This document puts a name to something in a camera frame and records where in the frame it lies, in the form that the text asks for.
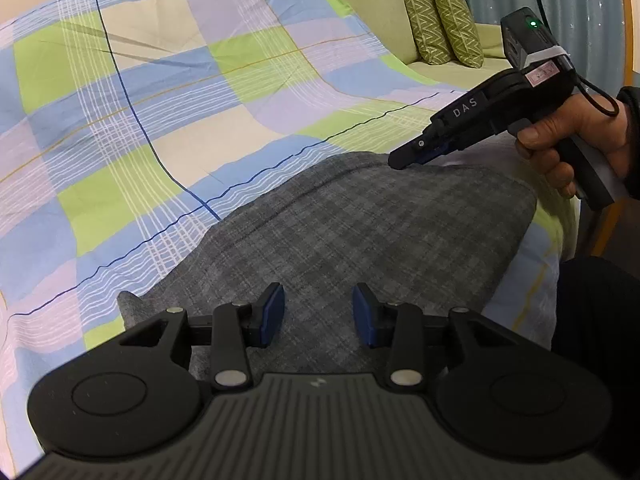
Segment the person's right hand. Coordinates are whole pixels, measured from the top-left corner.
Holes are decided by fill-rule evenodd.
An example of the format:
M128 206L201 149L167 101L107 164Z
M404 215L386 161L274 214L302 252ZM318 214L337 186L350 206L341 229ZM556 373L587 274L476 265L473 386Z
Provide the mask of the person's right hand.
M616 100L620 108L616 117L596 110L582 94L571 96L549 116L520 131L515 148L537 174L566 198L577 192L574 167L554 148L559 140L578 134L587 144L600 151L620 180L631 167L632 132L630 108Z

